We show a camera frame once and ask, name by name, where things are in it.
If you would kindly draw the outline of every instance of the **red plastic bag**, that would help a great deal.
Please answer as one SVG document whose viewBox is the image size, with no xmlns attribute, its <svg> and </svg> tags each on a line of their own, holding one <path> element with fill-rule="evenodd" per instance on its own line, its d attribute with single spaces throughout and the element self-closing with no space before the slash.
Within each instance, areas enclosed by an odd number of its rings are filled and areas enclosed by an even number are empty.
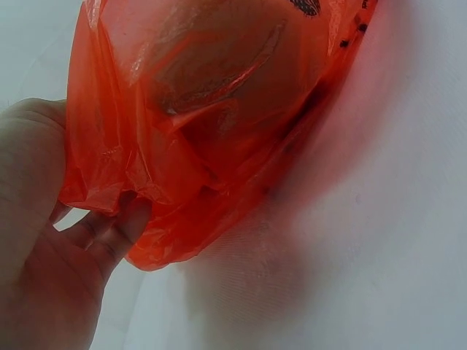
<svg viewBox="0 0 467 350">
<path fill-rule="evenodd" d="M 86 0 L 61 201 L 153 218 L 128 260 L 198 254 L 257 206 L 350 67 L 377 0 Z"/>
</svg>

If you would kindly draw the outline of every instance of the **white surface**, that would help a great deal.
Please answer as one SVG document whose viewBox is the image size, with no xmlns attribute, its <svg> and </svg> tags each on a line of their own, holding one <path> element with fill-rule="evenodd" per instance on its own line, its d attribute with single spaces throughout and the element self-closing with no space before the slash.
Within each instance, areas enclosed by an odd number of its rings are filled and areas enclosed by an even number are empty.
<svg viewBox="0 0 467 350">
<path fill-rule="evenodd" d="M 64 97 L 78 6 L 0 0 L 0 107 Z M 381 0 L 274 201 L 191 262 L 120 266 L 93 348 L 464 349 L 466 13 Z"/>
</svg>

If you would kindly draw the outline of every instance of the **finger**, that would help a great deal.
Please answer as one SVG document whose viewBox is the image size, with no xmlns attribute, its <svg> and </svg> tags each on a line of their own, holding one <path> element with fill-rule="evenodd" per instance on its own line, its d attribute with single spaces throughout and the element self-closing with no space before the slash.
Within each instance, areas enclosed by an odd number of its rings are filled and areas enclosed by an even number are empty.
<svg viewBox="0 0 467 350">
<path fill-rule="evenodd" d="M 61 221 L 72 210 L 71 206 L 66 206 L 61 202 L 57 202 L 55 208 L 50 215 L 49 221 L 54 225 Z"/>
<path fill-rule="evenodd" d="M 115 217 L 109 217 L 97 212 L 90 212 L 76 224 L 62 233 L 79 248 L 87 249 L 101 234 L 106 232 L 115 222 Z"/>
<path fill-rule="evenodd" d="M 117 218 L 115 224 L 89 246 L 105 280 L 125 257 L 144 231 L 151 216 L 151 203 L 136 199 Z"/>
</svg>

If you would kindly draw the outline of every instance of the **plastic bag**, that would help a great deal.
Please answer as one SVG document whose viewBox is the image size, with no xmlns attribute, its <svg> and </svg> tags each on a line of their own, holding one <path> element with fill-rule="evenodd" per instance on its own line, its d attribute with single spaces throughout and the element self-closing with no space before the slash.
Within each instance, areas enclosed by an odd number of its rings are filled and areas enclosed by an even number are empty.
<svg viewBox="0 0 467 350">
<path fill-rule="evenodd" d="M 153 218 L 128 255 L 198 254 L 290 167 L 377 0 L 86 0 L 69 70 L 61 201 Z"/>
</svg>

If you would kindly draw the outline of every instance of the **hand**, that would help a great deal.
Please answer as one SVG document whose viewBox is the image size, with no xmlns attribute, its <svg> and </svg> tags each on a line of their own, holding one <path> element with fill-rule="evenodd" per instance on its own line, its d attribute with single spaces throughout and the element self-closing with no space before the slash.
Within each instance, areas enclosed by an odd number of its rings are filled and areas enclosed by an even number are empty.
<svg viewBox="0 0 467 350">
<path fill-rule="evenodd" d="M 105 284 L 141 235 L 150 204 L 122 198 L 116 218 L 89 213 L 58 232 L 64 102 L 0 114 L 0 349 L 88 349 Z"/>
</svg>

